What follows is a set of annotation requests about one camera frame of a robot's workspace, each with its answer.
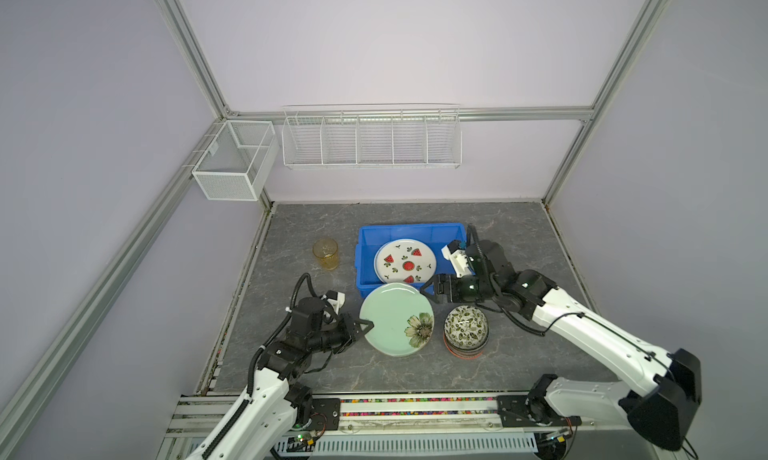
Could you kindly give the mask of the green flower plate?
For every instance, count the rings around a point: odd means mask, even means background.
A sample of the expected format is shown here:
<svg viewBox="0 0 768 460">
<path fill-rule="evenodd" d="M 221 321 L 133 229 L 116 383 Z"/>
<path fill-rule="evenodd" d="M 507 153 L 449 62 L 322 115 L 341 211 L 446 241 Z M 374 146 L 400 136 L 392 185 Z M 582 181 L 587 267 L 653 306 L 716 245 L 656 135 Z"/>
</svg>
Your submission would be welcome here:
<svg viewBox="0 0 768 460">
<path fill-rule="evenodd" d="M 409 356 L 424 348 L 435 323 L 430 301 L 405 283 L 390 283 L 372 291 L 362 303 L 360 318 L 374 325 L 365 339 L 392 357 Z"/>
</svg>

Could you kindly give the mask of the white watermelon pattern plate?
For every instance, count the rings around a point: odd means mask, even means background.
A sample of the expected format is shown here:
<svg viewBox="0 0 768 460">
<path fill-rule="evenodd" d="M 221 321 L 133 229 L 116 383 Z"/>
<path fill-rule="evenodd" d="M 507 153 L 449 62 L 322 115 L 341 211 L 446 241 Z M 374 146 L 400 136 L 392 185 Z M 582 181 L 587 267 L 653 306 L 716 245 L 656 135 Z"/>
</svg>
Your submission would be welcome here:
<svg viewBox="0 0 768 460">
<path fill-rule="evenodd" d="M 423 283 L 436 273 L 437 266 L 434 251 L 416 239 L 392 240 L 374 256 L 374 271 L 384 283 Z"/>
</svg>

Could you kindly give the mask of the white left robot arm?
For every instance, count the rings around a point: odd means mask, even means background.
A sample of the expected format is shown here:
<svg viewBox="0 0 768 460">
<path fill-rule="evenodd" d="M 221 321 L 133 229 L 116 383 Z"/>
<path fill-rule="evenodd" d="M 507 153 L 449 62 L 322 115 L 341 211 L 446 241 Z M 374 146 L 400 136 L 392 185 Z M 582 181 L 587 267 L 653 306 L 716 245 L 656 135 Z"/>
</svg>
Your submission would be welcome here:
<svg viewBox="0 0 768 460">
<path fill-rule="evenodd" d="M 315 354 L 342 353 L 375 327 L 342 312 L 342 304 L 342 293 L 320 295 L 310 274 L 299 277 L 285 317 L 249 361 L 244 390 L 191 459 L 279 459 L 285 434 L 327 418 L 314 410 L 312 389 L 300 377 L 318 371 L 310 367 Z"/>
</svg>

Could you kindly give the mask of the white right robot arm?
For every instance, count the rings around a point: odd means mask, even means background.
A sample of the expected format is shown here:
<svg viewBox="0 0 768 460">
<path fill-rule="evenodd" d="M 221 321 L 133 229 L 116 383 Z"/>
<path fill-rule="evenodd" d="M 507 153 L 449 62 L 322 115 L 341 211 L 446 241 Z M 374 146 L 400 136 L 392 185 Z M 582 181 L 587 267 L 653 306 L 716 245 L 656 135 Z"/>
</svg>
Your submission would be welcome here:
<svg viewBox="0 0 768 460">
<path fill-rule="evenodd" d="M 581 417 L 629 426 L 656 447 L 697 458 L 687 438 L 702 403 L 697 356 L 642 340 L 546 275 L 515 269 L 501 245 L 479 239 L 473 225 L 466 240 L 450 242 L 444 255 L 452 272 L 433 275 L 420 289 L 430 301 L 478 306 L 490 300 L 520 329 L 538 337 L 557 334 L 616 376 L 614 382 L 587 382 L 542 375 L 525 400 L 532 422 L 545 426 Z"/>
</svg>

